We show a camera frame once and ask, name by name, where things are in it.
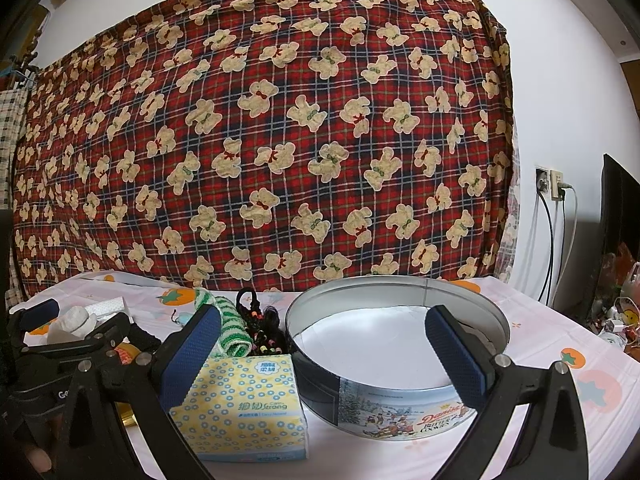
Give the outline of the cluttered side shelf items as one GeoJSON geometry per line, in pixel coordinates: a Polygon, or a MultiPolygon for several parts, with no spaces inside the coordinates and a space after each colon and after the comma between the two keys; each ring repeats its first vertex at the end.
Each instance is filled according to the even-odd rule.
{"type": "Polygon", "coordinates": [[[639,257],[624,242],[603,256],[592,314],[598,337],[639,361],[639,257]]]}

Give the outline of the black monitor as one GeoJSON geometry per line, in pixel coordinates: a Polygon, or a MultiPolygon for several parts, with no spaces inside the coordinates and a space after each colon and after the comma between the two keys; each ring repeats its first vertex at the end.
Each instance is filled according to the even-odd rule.
{"type": "Polygon", "coordinates": [[[612,307],[639,261],[639,181],[611,155],[603,155],[598,255],[582,307],[588,321],[612,307]]]}

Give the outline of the white cloth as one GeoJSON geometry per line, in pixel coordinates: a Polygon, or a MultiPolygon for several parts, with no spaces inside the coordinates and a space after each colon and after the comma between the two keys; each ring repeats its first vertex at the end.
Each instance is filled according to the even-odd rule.
{"type": "Polygon", "coordinates": [[[98,325],[96,316],[86,308],[73,306],[49,326],[47,344],[81,341],[98,325]]]}

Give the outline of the round metal cookie tin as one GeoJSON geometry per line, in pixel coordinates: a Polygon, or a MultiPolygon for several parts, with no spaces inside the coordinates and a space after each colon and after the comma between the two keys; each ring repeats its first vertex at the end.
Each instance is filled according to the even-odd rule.
{"type": "Polygon", "coordinates": [[[285,315],[296,386],[330,425],[374,440],[441,434],[474,414],[425,333],[444,306],[490,353],[510,341],[508,320],[479,292],[411,276],[362,276],[318,285],[285,315]]]}

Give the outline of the amber round lidded container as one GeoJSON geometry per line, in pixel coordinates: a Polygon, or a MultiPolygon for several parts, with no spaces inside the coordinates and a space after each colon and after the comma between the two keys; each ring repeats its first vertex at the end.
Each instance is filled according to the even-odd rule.
{"type": "MultiPolygon", "coordinates": [[[[133,344],[130,344],[130,342],[121,342],[115,350],[120,357],[120,362],[124,365],[129,365],[134,362],[136,356],[141,353],[141,351],[133,344]]],[[[120,420],[125,427],[133,427],[137,425],[136,418],[134,417],[134,411],[128,403],[117,402],[116,408],[120,416],[120,420]]]]}

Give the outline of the green white striped towel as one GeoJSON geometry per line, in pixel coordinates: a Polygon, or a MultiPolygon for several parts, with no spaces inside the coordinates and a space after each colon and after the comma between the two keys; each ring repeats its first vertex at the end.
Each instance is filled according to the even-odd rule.
{"type": "Polygon", "coordinates": [[[253,339],[247,333],[246,324],[228,298],[217,296],[204,288],[195,289],[194,307],[215,307],[221,320],[220,334],[210,356],[212,358],[244,358],[253,348],[253,339]]]}

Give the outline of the white waffle towel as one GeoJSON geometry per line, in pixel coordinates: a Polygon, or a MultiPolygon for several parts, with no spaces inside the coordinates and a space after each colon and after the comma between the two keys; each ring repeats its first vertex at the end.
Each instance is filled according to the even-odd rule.
{"type": "Polygon", "coordinates": [[[122,297],[99,301],[96,304],[90,304],[86,307],[88,315],[93,315],[99,324],[108,321],[110,318],[119,313],[130,315],[129,309],[122,297]]]}

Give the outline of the wall power socket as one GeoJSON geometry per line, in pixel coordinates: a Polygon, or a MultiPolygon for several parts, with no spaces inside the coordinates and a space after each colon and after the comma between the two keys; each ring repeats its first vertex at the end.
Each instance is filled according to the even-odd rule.
{"type": "Polygon", "coordinates": [[[554,202],[564,200],[564,179],[560,170],[537,167],[535,182],[538,193],[549,195],[554,202]]]}

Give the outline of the red plaid bear blanket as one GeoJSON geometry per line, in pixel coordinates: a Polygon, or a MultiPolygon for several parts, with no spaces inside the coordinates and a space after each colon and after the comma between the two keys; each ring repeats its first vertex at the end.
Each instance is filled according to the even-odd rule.
{"type": "Polygon", "coordinates": [[[165,0],[45,68],[14,166],[27,295],[457,280],[498,260],[510,47],[482,0],[165,0]]]}

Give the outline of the white fruit print tablecloth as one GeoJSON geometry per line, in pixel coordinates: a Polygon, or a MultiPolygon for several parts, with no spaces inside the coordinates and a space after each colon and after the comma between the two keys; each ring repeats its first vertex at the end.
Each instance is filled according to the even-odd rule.
{"type": "MultiPolygon", "coordinates": [[[[483,296],[504,313],[511,327],[506,353],[520,365],[547,367],[566,359],[579,387],[589,448],[589,474],[606,478],[639,429],[639,363],[539,302],[495,278],[478,278],[483,296]]],[[[31,308],[50,298],[61,309],[120,297],[148,332],[165,338],[173,319],[194,309],[192,290],[122,272],[84,273],[24,301],[31,308]]],[[[279,463],[214,463],[217,479],[429,479],[463,437],[464,422],[435,437],[373,441],[346,434],[306,415],[309,456],[279,463]]]]}

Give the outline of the yellow tissue pack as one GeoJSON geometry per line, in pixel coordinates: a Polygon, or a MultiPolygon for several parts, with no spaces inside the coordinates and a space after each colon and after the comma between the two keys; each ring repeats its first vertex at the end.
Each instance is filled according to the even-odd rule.
{"type": "Polygon", "coordinates": [[[307,457],[307,423],[287,354],[208,359],[169,414],[203,462],[307,457]]]}

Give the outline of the checkered hanging cloth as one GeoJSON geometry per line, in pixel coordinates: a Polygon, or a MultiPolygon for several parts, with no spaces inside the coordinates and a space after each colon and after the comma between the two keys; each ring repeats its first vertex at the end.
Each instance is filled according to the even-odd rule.
{"type": "Polygon", "coordinates": [[[27,88],[3,90],[0,108],[0,203],[8,209],[12,202],[11,174],[17,141],[25,127],[27,88]]]}

